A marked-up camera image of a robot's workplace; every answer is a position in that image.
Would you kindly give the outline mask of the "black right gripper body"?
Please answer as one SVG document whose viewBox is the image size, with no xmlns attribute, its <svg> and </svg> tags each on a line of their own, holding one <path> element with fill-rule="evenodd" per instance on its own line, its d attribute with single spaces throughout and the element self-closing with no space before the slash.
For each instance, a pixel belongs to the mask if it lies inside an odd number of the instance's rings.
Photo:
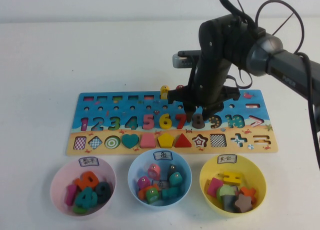
<svg viewBox="0 0 320 230">
<path fill-rule="evenodd" d="M 174 68 L 191 68 L 186 86 L 170 90 L 167 94 L 169 104 L 183 103 L 185 106 L 201 108 L 221 108 L 227 100 L 237 101 L 240 90 L 225 86 L 231 63 L 225 59 L 208 62 L 199 53 L 176 53 L 172 56 Z"/>
</svg>

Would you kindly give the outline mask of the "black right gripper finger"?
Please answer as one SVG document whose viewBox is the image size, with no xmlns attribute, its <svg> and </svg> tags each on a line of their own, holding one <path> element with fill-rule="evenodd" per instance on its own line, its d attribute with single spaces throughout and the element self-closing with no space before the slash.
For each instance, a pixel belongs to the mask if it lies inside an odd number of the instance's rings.
<svg viewBox="0 0 320 230">
<path fill-rule="evenodd" d="M 186 114 L 186 120 L 190 122 L 192 120 L 193 114 L 197 110 L 196 106 L 185 106 L 185 114 Z"/>
<path fill-rule="evenodd" d="M 209 118 L 211 118 L 216 113 L 220 112 L 222 109 L 220 107 L 203 107 L 202 108 L 202 118 L 204 121 L 207 121 Z"/>
</svg>

